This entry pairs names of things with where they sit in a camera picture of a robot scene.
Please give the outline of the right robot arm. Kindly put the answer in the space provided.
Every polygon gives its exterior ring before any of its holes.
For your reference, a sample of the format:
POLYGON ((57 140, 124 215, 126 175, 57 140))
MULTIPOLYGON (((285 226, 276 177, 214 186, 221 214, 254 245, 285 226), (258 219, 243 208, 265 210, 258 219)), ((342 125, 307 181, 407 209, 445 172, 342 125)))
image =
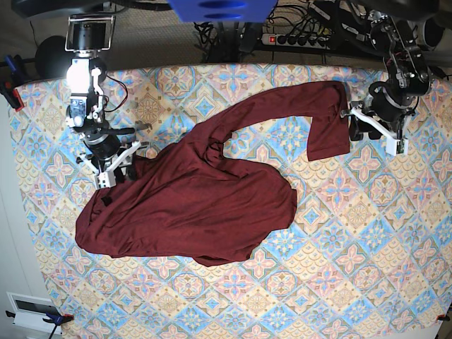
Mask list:
POLYGON ((106 14, 72 15, 65 42, 65 50, 73 53, 66 72, 71 92, 66 125, 88 149, 76 161, 89 166, 97 189, 135 180, 134 160, 141 147, 139 141, 120 139, 135 134, 134 127, 115 129, 105 116, 107 96, 101 83, 107 69, 99 54, 111 47, 115 19, 106 14))

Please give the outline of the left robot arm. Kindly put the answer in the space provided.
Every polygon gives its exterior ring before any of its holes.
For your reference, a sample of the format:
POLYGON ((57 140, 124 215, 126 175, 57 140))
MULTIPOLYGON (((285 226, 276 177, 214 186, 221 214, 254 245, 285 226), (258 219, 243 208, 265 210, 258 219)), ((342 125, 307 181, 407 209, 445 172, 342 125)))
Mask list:
POLYGON ((372 11, 369 19, 371 44, 383 53, 388 79, 372 83, 366 99, 353 102, 350 107, 360 109, 365 117, 401 139, 419 99, 430 91, 429 70, 406 20, 378 11, 372 11))

